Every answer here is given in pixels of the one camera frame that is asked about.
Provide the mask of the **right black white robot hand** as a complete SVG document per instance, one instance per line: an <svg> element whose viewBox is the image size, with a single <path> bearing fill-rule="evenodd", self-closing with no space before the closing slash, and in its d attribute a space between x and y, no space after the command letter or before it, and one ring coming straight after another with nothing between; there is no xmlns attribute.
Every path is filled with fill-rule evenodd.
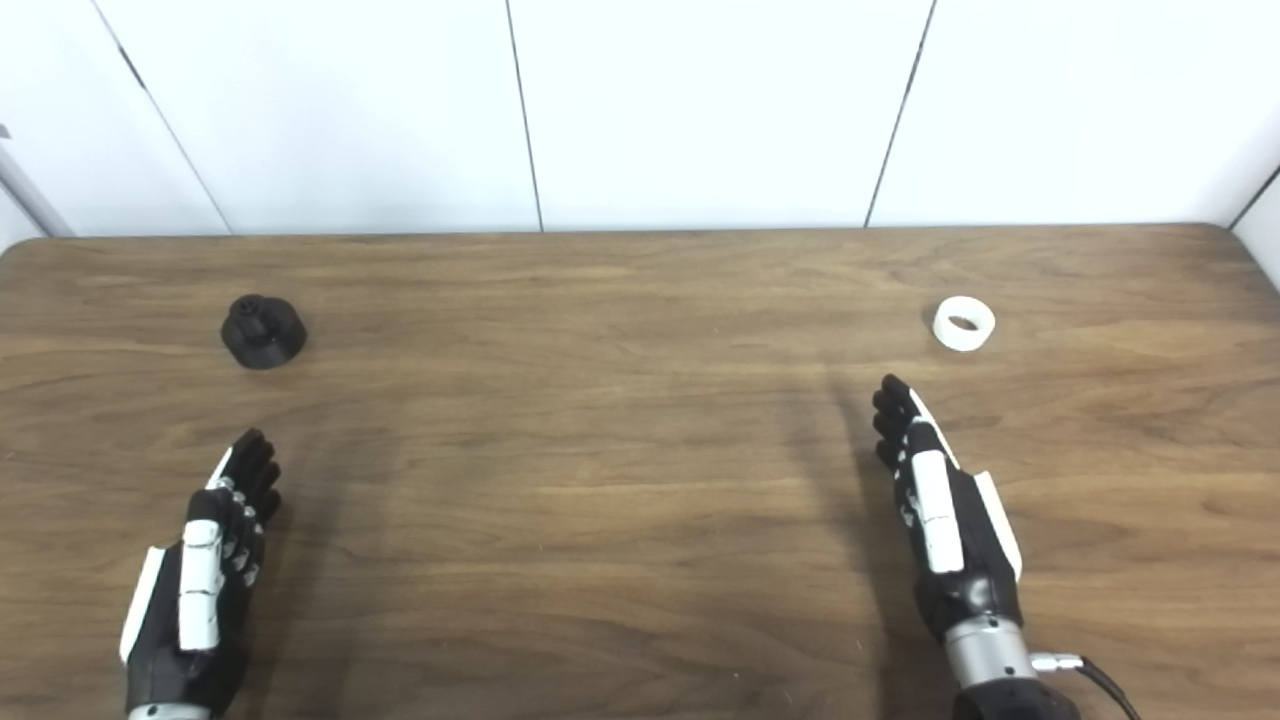
<svg viewBox="0 0 1280 720"><path fill-rule="evenodd" d="M913 598L943 641L961 623L1023 623L1021 551L991 474L960 466L916 391L895 374L872 398L876 455L892 477L893 505L916 561Z"/></svg>

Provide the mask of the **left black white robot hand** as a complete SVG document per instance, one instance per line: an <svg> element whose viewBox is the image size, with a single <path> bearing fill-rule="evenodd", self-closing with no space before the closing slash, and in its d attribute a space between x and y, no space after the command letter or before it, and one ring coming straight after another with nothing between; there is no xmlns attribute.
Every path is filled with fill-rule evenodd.
<svg viewBox="0 0 1280 720"><path fill-rule="evenodd" d="M118 650L128 719L220 719L239 693L266 530L282 506L275 455L247 429L189 497L178 539L146 550Z"/></svg>

